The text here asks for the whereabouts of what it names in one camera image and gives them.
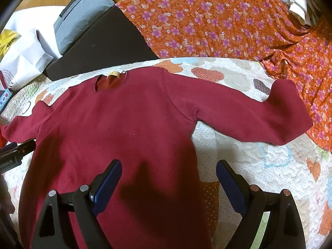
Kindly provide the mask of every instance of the maroon long-sleeve shirt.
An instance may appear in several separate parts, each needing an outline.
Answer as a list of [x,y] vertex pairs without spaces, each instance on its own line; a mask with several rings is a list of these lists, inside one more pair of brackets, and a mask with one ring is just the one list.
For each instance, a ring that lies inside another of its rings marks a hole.
[[[69,88],[55,103],[1,129],[9,141],[36,138],[19,205],[28,248],[47,192],[77,190],[119,159],[123,175],[98,221],[114,249],[208,249],[211,241],[190,139],[197,120],[240,141],[283,145],[312,126],[292,81],[277,80],[265,102],[226,86],[157,67]],[[71,218],[79,248],[86,248]]]

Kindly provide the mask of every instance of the silver screw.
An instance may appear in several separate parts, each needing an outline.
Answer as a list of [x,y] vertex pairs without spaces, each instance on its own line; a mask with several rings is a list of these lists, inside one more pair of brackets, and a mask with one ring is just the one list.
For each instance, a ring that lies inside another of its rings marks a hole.
[[81,190],[82,192],[85,192],[85,191],[87,191],[88,189],[89,189],[89,186],[86,185],[86,184],[83,184],[83,185],[80,187],[80,190]]
[[251,189],[252,191],[254,191],[254,192],[259,191],[259,187],[258,187],[256,184],[251,185],[251,186],[250,186],[250,189]]
[[50,196],[50,197],[55,196],[55,194],[56,194],[56,191],[55,191],[55,190],[49,191],[49,196]]
[[284,193],[285,195],[287,195],[287,196],[288,196],[288,195],[291,195],[291,194],[290,194],[290,191],[289,191],[288,189],[284,189],[284,190],[283,190],[283,193]]

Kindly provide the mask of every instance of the gray pouch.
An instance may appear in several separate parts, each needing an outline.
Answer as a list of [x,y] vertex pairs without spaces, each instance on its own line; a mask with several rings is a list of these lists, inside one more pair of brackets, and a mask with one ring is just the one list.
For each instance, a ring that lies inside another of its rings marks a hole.
[[54,23],[56,44],[63,55],[110,7],[113,0],[71,0]]

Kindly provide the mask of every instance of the human hand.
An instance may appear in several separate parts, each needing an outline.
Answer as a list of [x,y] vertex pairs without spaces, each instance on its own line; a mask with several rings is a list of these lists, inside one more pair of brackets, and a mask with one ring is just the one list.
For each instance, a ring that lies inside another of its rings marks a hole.
[[0,175],[0,209],[4,209],[10,214],[15,212],[15,207],[12,203],[12,198],[8,191],[7,182],[2,175]]

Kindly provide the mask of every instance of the patterned quilt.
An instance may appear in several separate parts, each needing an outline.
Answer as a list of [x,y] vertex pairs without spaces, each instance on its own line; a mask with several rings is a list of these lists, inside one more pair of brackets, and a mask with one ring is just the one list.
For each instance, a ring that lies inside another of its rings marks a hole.
[[[112,67],[112,70],[121,72],[153,65],[164,67],[172,73],[226,85],[259,101],[268,97],[274,81],[257,62],[227,58],[164,59]],[[52,104],[68,87],[99,74],[107,75],[110,70],[101,69],[55,82],[41,76],[12,99],[0,116],[0,121],[4,124],[10,122],[13,114],[30,115],[38,100]],[[242,143],[200,121],[192,140],[198,157],[211,241],[215,249],[225,248],[241,220],[241,216],[233,211],[216,177],[215,166],[220,159],[226,159],[249,184],[257,184],[265,191],[279,193],[284,188],[289,189],[300,213],[307,249],[319,248],[332,228],[330,152],[317,147],[306,134],[284,146]],[[31,158],[32,154],[27,155],[21,166],[5,174],[16,207],[12,219],[17,230],[20,192]],[[263,216],[252,249],[259,247],[268,216],[268,213]]]

